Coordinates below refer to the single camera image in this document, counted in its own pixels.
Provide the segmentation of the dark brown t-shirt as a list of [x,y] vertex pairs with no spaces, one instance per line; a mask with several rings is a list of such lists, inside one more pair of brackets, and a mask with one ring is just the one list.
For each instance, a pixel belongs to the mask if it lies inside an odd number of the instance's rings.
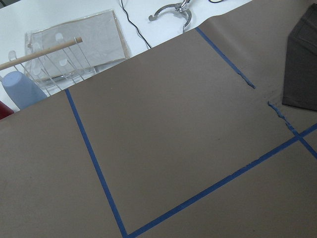
[[313,3],[288,36],[282,103],[317,110],[317,5]]

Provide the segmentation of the clear plastic document sleeve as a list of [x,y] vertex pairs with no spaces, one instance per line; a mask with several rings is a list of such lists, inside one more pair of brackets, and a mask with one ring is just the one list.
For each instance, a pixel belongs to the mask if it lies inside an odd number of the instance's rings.
[[81,43],[32,59],[25,63],[25,74],[31,79],[93,74],[112,63],[130,58],[119,21],[113,9],[71,20],[43,30],[25,34],[27,55],[80,37]]

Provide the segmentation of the wooden dowel stick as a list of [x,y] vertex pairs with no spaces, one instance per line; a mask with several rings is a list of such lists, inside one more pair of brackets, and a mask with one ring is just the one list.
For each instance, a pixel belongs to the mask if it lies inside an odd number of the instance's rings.
[[4,70],[4,69],[7,69],[9,67],[15,66],[17,64],[21,64],[21,63],[33,60],[35,58],[45,56],[47,54],[54,53],[56,51],[62,50],[64,48],[67,48],[67,47],[70,47],[70,46],[73,46],[73,45],[76,45],[76,44],[79,44],[82,42],[83,42],[83,40],[81,37],[75,37],[74,40],[70,40],[70,41],[67,41],[65,43],[62,43],[62,44],[59,44],[59,45],[56,45],[56,46],[32,53],[32,54],[26,55],[26,56],[23,56],[23,57],[20,57],[20,58],[11,60],[11,61],[8,61],[6,63],[3,63],[0,65],[0,70]]

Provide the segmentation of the metal reacher grabber tool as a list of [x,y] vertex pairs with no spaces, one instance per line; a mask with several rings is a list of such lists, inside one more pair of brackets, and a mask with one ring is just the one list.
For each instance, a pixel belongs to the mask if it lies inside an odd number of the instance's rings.
[[189,9],[189,3],[190,3],[190,0],[183,0],[178,3],[164,5],[161,8],[159,8],[153,15],[150,15],[148,17],[148,20],[155,21],[163,13],[167,13],[167,12],[174,13],[177,16],[181,16],[186,20],[182,27],[182,30],[184,33],[192,20],[192,12]]

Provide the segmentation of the light blue plastic cup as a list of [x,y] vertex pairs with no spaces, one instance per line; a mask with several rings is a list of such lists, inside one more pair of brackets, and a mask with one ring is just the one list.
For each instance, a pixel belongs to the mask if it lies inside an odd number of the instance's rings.
[[19,71],[8,73],[2,80],[2,86],[20,110],[47,98],[35,82]]

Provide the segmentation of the red bottle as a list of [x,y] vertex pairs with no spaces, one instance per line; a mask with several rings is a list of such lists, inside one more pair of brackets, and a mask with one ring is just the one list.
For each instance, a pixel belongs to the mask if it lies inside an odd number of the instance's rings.
[[2,101],[0,101],[0,119],[3,119],[12,114],[14,114],[14,111]]

